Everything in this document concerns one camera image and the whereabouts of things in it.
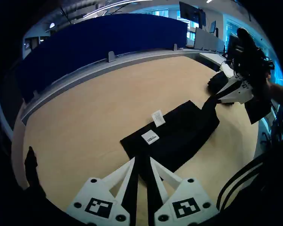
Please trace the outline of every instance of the computer monitor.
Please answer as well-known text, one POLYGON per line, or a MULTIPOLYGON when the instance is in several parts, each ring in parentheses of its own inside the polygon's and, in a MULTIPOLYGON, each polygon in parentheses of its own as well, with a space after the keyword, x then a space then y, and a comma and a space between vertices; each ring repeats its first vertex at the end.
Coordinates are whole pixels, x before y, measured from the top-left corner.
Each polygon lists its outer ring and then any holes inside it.
POLYGON ((184 2, 179 2, 179 8, 180 8, 181 18, 200 24, 199 17, 201 16, 201 22, 202 22, 201 24, 203 26, 206 26, 206 16, 205 16, 205 12, 202 9, 197 9, 184 2))
POLYGON ((216 21, 211 23, 210 33, 214 34, 216 30, 216 21))

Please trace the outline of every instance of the blue partition panel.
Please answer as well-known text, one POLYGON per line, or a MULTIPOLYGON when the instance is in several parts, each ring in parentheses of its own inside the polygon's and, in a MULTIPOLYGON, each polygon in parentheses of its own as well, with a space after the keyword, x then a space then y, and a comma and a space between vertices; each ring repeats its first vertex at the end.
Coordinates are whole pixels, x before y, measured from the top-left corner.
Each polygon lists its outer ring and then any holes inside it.
POLYGON ((147 14, 117 14, 73 24, 55 33, 19 65, 16 78, 25 102, 36 90, 92 62, 116 55, 186 44, 187 24, 147 14))

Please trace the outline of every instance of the metal bracket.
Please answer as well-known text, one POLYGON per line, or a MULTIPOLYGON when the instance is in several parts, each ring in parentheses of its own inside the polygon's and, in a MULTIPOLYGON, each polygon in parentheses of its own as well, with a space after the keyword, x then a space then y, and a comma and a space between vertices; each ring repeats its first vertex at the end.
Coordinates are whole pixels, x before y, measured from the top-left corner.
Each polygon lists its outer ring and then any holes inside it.
POLYGON ((89 178, 67 208, 66 213, 85 224, 129 226, 130 214, 121 204, 134 162, 135 158, 104 179, 89 178), (124 179, 123 183, 114 198, 110 189, 122 179, 124 179))
POLYGON ((163 206, 154 214, 155 226, 199 224, 218 213, 217 208, 196 179, 182 179, 153 158, 150 158, 150 161, 163 201, 163 206), (160 178, 175 189, 170 198, 160 178))
POLYGON ((230 87, 236 81, 243 82, 238 89, 220 98, 221 103, 239 102, 240 104, 244 104, 245 102, 251 100, 254 97, 252 94, 252 86, 239 74, 230 77, 228 83, 218 93, 230 87))
POLYGON ((115 61, 115 55, 113 51, 110 51, 108 53, 108 62, 112 62, 112 61, 115 61))

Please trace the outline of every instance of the person's arm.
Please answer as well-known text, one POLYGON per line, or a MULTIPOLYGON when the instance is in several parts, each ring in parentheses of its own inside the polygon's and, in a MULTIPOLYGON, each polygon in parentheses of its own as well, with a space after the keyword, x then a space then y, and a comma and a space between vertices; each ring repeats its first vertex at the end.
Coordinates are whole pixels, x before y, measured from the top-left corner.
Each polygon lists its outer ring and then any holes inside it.
POLYGON ((283 107, 283 86, 269 82, 268 80, 266 80, 266 82, 267 82, 268 93, 271 99, 274 99, 283 107))

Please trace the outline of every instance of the wooden table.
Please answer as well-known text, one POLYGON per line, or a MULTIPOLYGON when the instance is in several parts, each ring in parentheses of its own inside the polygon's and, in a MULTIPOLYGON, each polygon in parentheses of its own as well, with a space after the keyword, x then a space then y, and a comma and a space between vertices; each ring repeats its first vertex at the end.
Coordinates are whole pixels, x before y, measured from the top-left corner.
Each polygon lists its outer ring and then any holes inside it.
MULTIPOLYGON (((166 114, 189 99, 201 108, 215 74, 184 56, 154 60, 88 80, 42 106, 28 120, 23 156, 32 146, 47 198, 65 211, 89 177, 103 178, 129 160, 120 140, 148 124, 151 113, 166 114)), ((197 178, 214 202, 227 180, 253 159, 258 133, 243 105, 217 105, 216 111, 218 128, 176 172, 197 178)), ((139 182, 137 225, 148 224, 146 197, 139 182)))

